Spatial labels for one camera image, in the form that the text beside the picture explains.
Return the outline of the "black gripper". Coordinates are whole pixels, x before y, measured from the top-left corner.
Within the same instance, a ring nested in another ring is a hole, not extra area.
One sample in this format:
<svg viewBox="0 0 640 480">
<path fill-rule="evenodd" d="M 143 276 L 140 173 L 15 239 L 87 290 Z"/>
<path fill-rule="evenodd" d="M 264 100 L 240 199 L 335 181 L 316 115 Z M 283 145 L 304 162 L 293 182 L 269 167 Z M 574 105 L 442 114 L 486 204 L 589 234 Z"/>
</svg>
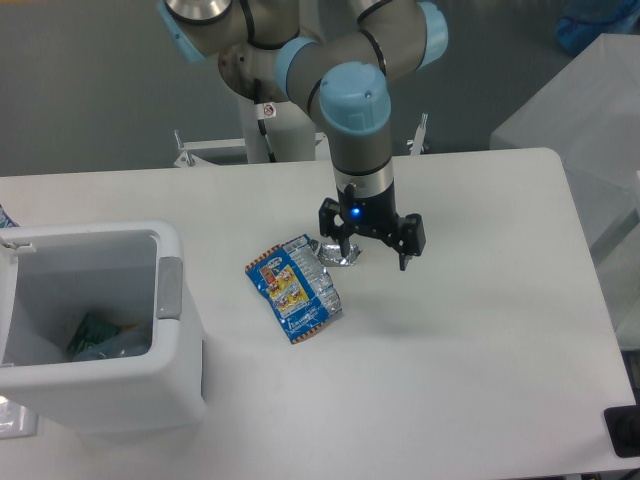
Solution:
<svg viewBox="0 0 640 480">
<path fill-rule="evenodd" d="M 387 240 L 399 258 L 399 268 L 405 271 L 413 257 L 419 257 L 426 245 L 426 234 L 420 214 L 401 217 L 396 211 L 395 184 L 373 197 L 348 197 L 338 192 L 338 202 L 325 198 L 318 212 L 319 231 L 323 237 L 337 242 L 342 256 L 351 250 L 350 237 L 360 234 Z M 338 225 L 336 218 L 341 218 Z"/>
</svg>

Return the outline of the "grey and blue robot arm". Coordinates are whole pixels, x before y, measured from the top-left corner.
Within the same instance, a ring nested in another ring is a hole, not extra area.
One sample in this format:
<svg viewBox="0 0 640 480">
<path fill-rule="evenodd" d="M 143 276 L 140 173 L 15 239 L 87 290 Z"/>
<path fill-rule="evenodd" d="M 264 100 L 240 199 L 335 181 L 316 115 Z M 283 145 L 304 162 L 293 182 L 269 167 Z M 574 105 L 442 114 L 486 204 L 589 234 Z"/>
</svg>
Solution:
<svg viewBox="0 0 640 480">
<path fill-rule="evenodd" d="M 338 197 L 319 209 L 319 231 L 343 255 L 357 234 L 399 255 L 426 245 L 419 214 L 396 210 L 390 82 L 438 60 L 449 41 L 429 1 L 351 1 L 357 31 L 329 43 L 301 33 L 297 1 L 160 1 L 158 12 L 183 55 L 200 61 L 234 46 L 273 55 L 277 98 L 299 107 L 328 137 Z"/>
</svg>

